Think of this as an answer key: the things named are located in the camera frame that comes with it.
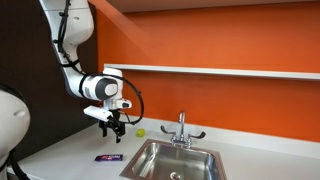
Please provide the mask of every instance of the stainless steel sink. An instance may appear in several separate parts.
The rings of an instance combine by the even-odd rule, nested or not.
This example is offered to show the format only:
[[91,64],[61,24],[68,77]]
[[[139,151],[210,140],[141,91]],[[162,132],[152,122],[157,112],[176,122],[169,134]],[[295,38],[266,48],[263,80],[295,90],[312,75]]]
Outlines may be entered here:
[[226,179],[218,152],[152,139],[146,140],[120,176],[137,180]]

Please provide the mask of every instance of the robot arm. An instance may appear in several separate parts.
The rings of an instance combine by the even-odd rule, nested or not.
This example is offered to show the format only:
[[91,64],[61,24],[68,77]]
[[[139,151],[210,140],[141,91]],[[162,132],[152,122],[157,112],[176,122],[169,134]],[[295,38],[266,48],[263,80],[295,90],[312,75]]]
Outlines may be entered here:
[[122,72],[105,68],[103,73],[86,74],[77,56],[78,45],[91,36],[94,27],[87,0],[40,0],[40,3],[49,21],[67,92],[74,97],[103,101],[102,108],[89,106],[84,113],[100,121],[103,136],[106,136],[106,128],[111,128],[120,142],[125,125],[119,121],[119,111],[132,106],[129,100],[122,98]]

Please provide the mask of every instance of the wall shelf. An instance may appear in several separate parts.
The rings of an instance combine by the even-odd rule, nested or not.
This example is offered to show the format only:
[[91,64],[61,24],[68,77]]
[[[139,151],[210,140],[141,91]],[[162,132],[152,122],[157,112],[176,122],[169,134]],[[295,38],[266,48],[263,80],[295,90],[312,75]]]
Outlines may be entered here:
[[106,0],[120,12],[159,11],[221,6],[261,5],[315,0]]
[[236,70],[236,69],[216,69],[216,68],[129,65],[129,64],[105,64],[104,67],[116,68],[121,70],[153,71],[153,72],[167,72],[167,73],[320,80],[320,73],[305,73],[305,72],[258,71],[258,70]]

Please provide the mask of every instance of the tennis ball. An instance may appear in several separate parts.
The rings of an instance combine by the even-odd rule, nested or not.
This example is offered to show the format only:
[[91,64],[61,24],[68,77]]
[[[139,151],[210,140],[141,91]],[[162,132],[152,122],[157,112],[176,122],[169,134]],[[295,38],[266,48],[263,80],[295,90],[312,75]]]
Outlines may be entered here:
[[145,133],[146,133],[146,132],[145,132],[145,130],[144,130],[143,128],[139,128],[139,129],[137,130],[137,132],[136,132],[136,136],[137,136],[137,137],[143,137]]

